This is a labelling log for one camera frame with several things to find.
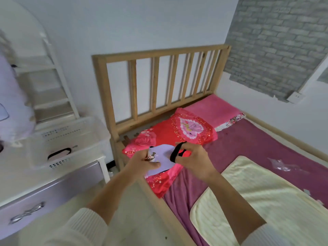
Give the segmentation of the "person's right hand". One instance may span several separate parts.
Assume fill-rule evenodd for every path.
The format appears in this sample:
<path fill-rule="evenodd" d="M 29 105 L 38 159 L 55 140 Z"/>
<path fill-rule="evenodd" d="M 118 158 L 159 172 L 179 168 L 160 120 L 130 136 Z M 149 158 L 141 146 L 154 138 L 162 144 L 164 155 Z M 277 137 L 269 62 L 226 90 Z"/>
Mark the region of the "person's right hand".
<path fill-rule="evenodd" d="M 192 162 L 191 165 L 184 167 L 190 170 L 195 177 L 209 185 L 212 185 L 218 178 L 220 178 L 219 172 L 213 166 L 202 145 L 186 142 L 181 144 L 180 149 L 192 153 L 190 156 Z"/>

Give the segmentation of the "person's left hand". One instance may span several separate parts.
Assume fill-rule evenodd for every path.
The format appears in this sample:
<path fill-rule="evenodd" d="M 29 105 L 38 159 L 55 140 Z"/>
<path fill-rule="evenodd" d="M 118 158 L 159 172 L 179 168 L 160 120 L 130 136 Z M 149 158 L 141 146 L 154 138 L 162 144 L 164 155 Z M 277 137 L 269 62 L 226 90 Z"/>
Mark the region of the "person's left hand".
<path fill-rule="evenodd" d="M 145 175 L 151 169 L 148 169 L 148 149 L 137 151 L 132 158 L 129 159 L 127 165 L 123 169 L 123 176 L 128 179 L 129 184 L 133 184 L 140 178 L 144 178 Z"/>

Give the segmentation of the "white arched vanity mirror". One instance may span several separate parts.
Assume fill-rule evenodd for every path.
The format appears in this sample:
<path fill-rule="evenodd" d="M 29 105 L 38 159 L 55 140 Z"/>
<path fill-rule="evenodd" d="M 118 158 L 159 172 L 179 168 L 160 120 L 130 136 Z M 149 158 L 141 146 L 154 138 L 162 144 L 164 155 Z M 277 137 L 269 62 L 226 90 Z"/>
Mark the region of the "white arched vanity mirror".
<path fill-rule="evenodd" d="M 32 103 L 36 130 L 80 117 L 46 30 L 13 0 L 0 0 L 0 51 Z"/>

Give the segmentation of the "white dresser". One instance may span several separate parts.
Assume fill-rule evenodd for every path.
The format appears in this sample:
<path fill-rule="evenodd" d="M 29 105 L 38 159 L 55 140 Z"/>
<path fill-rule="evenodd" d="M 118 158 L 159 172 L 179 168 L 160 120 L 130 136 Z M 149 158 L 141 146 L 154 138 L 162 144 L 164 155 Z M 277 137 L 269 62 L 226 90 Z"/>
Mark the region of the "white dresser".
<path fill-rule="evenodd" d="M 51 168 L 32 168 L 26 147 L 7 147 L 0 153 L 0 240 L 18 232 L 32 221 L 87 191 L 101 180 L 109 181 L 103 152 L 85 156 Z M 17 223 L 12 217 L 40 202 L 45 206 Z"/>

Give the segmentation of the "wooden bed frame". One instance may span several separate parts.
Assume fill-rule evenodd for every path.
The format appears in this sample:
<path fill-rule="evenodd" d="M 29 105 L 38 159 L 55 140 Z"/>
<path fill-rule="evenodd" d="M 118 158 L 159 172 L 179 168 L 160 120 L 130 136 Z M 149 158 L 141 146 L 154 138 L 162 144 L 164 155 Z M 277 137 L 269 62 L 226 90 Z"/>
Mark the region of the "wooden bed frame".
<path fill-rule="evenodd" d="M 127 132 L 132 131 L 144 124 L 149 124 L 150 122 L 161 118 L 164 115 L 170 114 L 172 110 L 178 107 L 186 107 L 188 104 L 195 103 L 210 94 L 213 94 L 219 85 L 221 80 L 224 67 L 226 65 L 229 53 L 232 46 L 227 44 L 220 45 L 206 45 L 206 46 L 194 46 L 194 47 L 184 47 L 184 48 L 174 48 L 174 49 L 156 49 L 156 50 L 146 50 L 137 52 L 126 52 L 126 53 L 115 53 L 115 54 L 98 54 L 92 56 L 93 66 L 95 70 L 96 80 L 98 83 L 98 88 L 101 96 L 102 106 L 104 110 L 106 126 L 111 134 L 110 144 L 112 147 L 113 157 L 115 163 L 118 164 L 118 169 L 121 171 L 125 165 L 128 163 L 129 158 L 122 153 L 123 146 L 128 143 L 128 136 L 124 136 L 124 140 L 120 139 L 120 135 L 124 135 Z M 197 89 L 200 82 L 200 77 L 204 68 L 207 53 L 209 51 L 214 51 L 214 56 L 212 61 L 210 61 L 210 77 L 207 77 L 205 82 L 205 88 L 202 93 L 197 93 Z M 196 76 L 195 87 L 192 96 L 185 97 L 186 89 L 188 86 L 188 81 L 191 73 L 192 63 L 194 61 L 194 54 L 200 53 L 200 66 L 199 71 Z M 177 70 L 178 58 L 180 54 L 189 54 L 185 62 L 185 81 L 183 85 L 182 97 L 180 100 L 172 103 L 172 94 L 174 89 L 175 75 Z M 158 76 L 159 76 L 159 61 L 160 57 L 171 56 L 173 60 L 172 70 L 170 74 L 170 85 L 168 101 L 166 106 L 156 108 L 157 93 L 158 93 Z M 151 71 L 151 104 L 150 111 L 142 115 L 138 115 L 137 109 L 137 75 L 136 75 L 136 61 L 140 59 L 150 58 L 152 59 L 152 71 Z M 132 108 L 132 118 L 116 123 L 112 94 L 110 89 L 109 75 L 108 75 L 108 63 L 125 62 L 129 64 L 129 83 L 130 83 L 130 100 Z M 255 122 L 256 124 L 266 128 L 270 132 L 276 134 L 289 141 L 298 148 L 304 150 L 305 152 L 325 161 L 328 163 L 328 155 L 313 148 L 312 146 L 300 141 L 293 136 L 290 136 L 281 130 L 261 121 L 260 119 L 244 112 L 247 117 Z M 197 246 L 188 232 L 184 229 L 183 225 L 171 211 L 166 202 L 161 198 L 157 198 L 153 193 L 149 185 L 146 183 L 145 179 L 138 181 L 138 185 L 141 187 L 147 199 L 150 201 L 151 205 L 154 207 L 158 215 L 161 217 L 165 226 L 169 229 L 174 241 L 178 245 L 184 246 Z"/>

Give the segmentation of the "pink pillow floral edge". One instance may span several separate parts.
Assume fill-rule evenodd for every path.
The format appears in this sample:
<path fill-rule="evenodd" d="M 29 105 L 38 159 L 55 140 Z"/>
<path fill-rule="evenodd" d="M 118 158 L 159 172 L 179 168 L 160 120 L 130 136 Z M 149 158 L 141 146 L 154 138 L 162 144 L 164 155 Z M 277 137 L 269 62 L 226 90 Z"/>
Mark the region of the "pink pillow floral edge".
<path fill-rule="evenodd" d="M 238 108 L 219 98 L 215 94 L 191 104 L 184 108 L 186 111 L 202 118 L 211 125 L 216 132 L 222 131 L 241 119 L 246 115 Z"/>

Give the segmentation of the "clear plastic wrapper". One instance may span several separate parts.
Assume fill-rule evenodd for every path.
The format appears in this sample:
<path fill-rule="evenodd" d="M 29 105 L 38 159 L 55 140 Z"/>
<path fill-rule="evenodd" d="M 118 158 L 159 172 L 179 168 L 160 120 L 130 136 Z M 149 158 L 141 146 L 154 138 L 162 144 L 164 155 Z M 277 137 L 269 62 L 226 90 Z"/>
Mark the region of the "clear plastic wrapper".
<path fill-rule="evenodd" d="M 302 173 L 302 174 L 310 174 L 308 171 L 302 169 L 300 166 L 295 164 L 285 164 L 282 160 L 276 160 L 272 158 L 268 158 L 271 162 L 272 167 L 277 170 L 281 170 L 289 173 Z"/>

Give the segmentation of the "person's right forearm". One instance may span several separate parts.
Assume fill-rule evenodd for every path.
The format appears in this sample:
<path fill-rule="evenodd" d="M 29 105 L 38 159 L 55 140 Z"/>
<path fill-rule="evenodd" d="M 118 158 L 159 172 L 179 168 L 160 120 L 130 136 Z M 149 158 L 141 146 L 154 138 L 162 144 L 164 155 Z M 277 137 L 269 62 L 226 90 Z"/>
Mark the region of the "person's right forearm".
<path fill-rule="evenodd" d="M 291 246 L 215 169 L 204 178 L 240 246 Z"/>

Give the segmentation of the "pale yellow blanket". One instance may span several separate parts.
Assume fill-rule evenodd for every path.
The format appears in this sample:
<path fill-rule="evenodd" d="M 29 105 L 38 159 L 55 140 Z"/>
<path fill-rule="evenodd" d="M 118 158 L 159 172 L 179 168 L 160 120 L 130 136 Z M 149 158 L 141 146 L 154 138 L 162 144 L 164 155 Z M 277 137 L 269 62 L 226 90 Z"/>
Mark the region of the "pale yellow blanket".
<path fill-rule="evenodd" d="M 237 157 L 222 176 L 293 246 L 328 246 L 328 210 L 287 180 L 247 157 Z M 210 188 L 190 211 L 209 246 L 239 246 Z"/>

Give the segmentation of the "red heart print pillow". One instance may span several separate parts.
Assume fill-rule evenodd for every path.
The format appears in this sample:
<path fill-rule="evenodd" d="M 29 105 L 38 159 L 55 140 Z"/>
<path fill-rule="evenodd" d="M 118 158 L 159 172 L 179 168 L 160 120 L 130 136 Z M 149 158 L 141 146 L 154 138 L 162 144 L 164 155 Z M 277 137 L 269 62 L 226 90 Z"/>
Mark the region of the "red heart print pillow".
<path fill-rule="evenodd" d="M 122 149 L 122 153 L 132 158 L 137 151 L 155 147 L 156 154 L 149 151 L 148 158 L 152 162 L 158 162 L 157 155 L 164 157 L 164 149 L 170 149 L 164 157 L 164 163 L 161 162 L 161 167 L 155 170 L 157 173 L 152 171 L 145 175 L 146 182 L 154 194 L 162 198 L 183 169 L 182 165 L 170 161 L 175 143 L 204 145 L 216 139 L 216 131 L 211 125 L 193 113 L 178 108 L 169 119 L 141 131 Z"/>

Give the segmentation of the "white window frame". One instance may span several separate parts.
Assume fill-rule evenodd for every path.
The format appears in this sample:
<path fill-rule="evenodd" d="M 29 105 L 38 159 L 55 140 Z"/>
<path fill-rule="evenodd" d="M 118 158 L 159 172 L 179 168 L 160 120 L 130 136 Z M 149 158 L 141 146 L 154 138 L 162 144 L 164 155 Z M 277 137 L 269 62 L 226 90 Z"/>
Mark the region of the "white window frame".
<path fill-rule="evenodd" d="M 313 73 L 310 75 L 310 77 L 302 84 L 302 86 L 299 88 L 298 93 L 304 94 L 307 89 L 314 83 L 317 82 L 321 75 L 328 71 L 328 53 L 325 55 L 325 57 L 322 59 L 322 61 L 318 64 L 318 66 L 315 68 Z"/>

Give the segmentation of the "white plastic basket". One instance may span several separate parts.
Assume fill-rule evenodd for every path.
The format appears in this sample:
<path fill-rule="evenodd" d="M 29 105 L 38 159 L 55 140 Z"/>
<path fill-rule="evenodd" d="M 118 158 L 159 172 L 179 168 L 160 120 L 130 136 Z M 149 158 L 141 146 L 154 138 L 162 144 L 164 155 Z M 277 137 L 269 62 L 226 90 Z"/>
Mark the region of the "white plastic basket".
<path fill-rule="evenodd" d="M 97 117 L 84 117 L 58 124 L 35 132 L 26 140 L 27 160 L 32 168 L 55 168 L 74 157 L 85 156 L 95 150 L 103 152 L 111 135 L 107 127 Z M 49 154 L 63 148 L 72 148 L 72 153 L 64 158 L 47 161 Z"/>

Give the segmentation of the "white wall socket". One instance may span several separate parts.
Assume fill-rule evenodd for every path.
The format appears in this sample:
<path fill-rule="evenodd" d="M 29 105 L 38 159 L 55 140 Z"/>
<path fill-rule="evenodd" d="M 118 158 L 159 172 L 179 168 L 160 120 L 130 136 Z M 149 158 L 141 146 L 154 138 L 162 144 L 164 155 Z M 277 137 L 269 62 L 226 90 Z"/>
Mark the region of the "white wall socket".
<path fill-rule="evenodd" d="M 305 98 L 305 96 L 301 93 L 298 93 L 296 91 L 294 91 L 293 93 L 291 93 L 288 98 L 287 101 L 293 104 L 298 104 L 300 103 L 303 99 Z"/>

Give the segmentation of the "person's left forearm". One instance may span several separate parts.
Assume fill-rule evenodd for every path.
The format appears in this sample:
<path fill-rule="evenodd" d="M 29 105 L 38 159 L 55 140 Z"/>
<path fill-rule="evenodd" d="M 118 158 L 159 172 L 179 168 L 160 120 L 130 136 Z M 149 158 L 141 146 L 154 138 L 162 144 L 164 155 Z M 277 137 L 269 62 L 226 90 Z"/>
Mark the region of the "person's left forearm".
<path fill-rule="evenodd" d="M 130 185 L 122 171 L 116 174 L 87 207 L 79 209 L 42 246 L 102 246 L 108 225 Z"/>

